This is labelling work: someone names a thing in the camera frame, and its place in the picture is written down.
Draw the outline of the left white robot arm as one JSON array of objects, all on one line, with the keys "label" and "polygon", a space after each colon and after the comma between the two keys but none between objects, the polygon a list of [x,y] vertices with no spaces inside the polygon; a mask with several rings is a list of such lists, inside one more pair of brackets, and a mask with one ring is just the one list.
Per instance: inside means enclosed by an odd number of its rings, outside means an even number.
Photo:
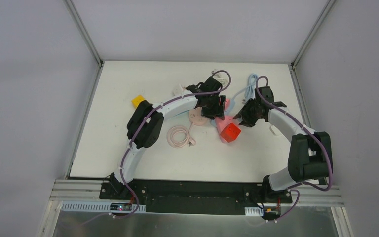
[{"label": "left white robot arm", "polygon": [[118,199],[126,199],[132,191],[129,183],[145,149],[152,146],[159,138],[165,120],[182,112],[200,108],[201,116],[210,120],[225,118],[225,96],[220,93],[228,87],[215,78],[220,70],[197,85],[189,85],[182,92],[167,101],[151,104],[144,100],[135,109],[127,128],[127,149],[110,175],[109,183],[112,193]]}]

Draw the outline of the small pink adapter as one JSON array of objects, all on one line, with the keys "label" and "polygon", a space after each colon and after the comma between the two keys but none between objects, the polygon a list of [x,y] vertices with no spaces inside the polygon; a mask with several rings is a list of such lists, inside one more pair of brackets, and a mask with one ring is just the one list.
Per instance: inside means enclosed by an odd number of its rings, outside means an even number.
[{"label": "small pink adapter", "polygon": [[225,110],[224,110],[224,113],[225,115],[228,115],[232,109],[234,108],[234,105],[235,105],[235,101],[232,100],[232,99],[226,99],[225,101]]}]

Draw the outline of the red cube adapter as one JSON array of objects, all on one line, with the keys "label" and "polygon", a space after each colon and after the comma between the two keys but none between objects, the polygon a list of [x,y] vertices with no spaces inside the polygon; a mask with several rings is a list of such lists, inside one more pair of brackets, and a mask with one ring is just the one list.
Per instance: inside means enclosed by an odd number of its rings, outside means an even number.
[{"label": "red cube adapter", "polygon": [[229,123],[220,132],[220,138],[224,143],[231,143],[235,141],[240,135],[241,130],[234,123]]}]

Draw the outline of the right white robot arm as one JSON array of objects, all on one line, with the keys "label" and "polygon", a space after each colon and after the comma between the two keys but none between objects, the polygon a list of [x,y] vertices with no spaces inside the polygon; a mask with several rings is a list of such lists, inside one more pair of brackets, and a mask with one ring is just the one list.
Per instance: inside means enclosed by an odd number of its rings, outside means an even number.
[{"label": "right white robot arm", "polygon": [[254,127],[260,119],[275,126],[290,142],[287,166],[264,178],[261,198],[273,202],[280,191],[300,185],[310,185],[320,191],[332,187],[333,162],[331,138],[327,132],[318,132],[304,125],[287,109],[286,104],[275,101],[270,86],[258,86],[267,76],[255,76],[249,85],[253,97],[234,116],[241,126]]}]

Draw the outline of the pink power strip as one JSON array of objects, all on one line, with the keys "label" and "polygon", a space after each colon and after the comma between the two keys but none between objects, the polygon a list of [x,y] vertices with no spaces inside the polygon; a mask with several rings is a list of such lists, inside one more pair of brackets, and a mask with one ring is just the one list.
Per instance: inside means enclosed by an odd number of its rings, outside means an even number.
[{"label": "pink power strip", "polygon": [[218,131],[218,134],[219,134],[219,138],[220,138],[220,132],[221,132],[221,130],[226,125],[228,125],[229,123],[234,123],[236,126],[238,126],[237,121],[234,120],[233,116],[230,116],[230,115],[225,115],[225,119],[224,120],[221,120],[219,118],[215,118],[215,123],[216,123],[217,131]]}]

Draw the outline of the white cube adapter with picture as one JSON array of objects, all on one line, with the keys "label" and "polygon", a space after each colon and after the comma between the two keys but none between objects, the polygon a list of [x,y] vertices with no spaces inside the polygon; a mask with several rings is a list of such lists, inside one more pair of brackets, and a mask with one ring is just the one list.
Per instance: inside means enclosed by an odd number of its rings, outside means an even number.
[{"label": "white cube adapter with picture", "polygon": [[174,96],[177,96],[184,91],[185,91],[185,88],[181,84],[178,84],[173,88],[172,93]]}]

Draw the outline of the yellow cube adapter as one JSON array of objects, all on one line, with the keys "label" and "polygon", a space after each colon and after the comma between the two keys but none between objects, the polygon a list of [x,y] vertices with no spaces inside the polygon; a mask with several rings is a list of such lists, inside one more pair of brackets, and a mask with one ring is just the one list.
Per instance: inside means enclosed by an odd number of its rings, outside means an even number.
[{"label": "yellow cube adapter", "polygon": [[145,101],[145,100],[146,100],[146,99],[145,99],[145,97],[144,97],[143,95],[138,95],[138,96],[136,96],[135,98],[133,98],[133,99],[131,100],[131,102],[132,102],[134,108],[137,108],[137,107],[139,106],[139,104],[140,104],[141,102]]}]

